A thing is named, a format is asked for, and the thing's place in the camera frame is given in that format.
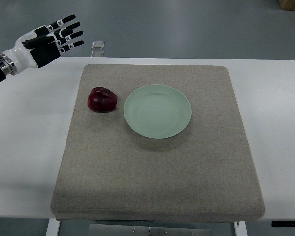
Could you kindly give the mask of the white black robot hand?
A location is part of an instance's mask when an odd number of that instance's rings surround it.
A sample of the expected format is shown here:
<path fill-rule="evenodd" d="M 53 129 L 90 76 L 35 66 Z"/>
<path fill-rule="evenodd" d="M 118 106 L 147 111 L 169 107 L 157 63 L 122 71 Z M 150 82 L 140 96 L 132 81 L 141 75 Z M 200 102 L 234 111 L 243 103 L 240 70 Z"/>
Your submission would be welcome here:
<path fill-rule="evenodd" d="M 17 75 L 28 68 L 42 68 L 60 57 L 60 53 L 67 52 L 84 44 L 83 40 L 57 47 L 53 42 L 53 36 L 46 36 L 49 30 L 55 30 L 65 23 L 76 18 L 75 14 L 59 19 L 50 25 L 40 26 L 15 42 L 12 49 L 5 50 L 0 54 L 0 68 L 6 75 Z M 53 34 L 60 38 L 60 42 L 69 42 L 83 35 L 83 31 L 73 33 L 73 30 L 81 25 L 73 23 L 67 27 L 55 30 Z"/>

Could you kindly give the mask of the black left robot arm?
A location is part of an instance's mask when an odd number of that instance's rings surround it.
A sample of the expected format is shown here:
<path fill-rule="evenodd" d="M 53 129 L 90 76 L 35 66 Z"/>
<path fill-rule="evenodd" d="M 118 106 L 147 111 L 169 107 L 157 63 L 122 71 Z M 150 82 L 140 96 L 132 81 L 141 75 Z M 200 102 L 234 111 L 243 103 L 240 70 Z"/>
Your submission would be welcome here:
<path fill-rule="evenodd" d="M 64 27 L 75 18 L 74 14 L 69 15 L 49 25 L 39 26 L 18 38 L 12 49 L 0 54 L 0 82 L 9 74 L 14 76 L 28 68 L 42 68 L 61 54 L 83 45 L 82 40 L 73 42 L 83 35 L 82 31 L 73 31 L 80 26 L 79 22 Z"/>

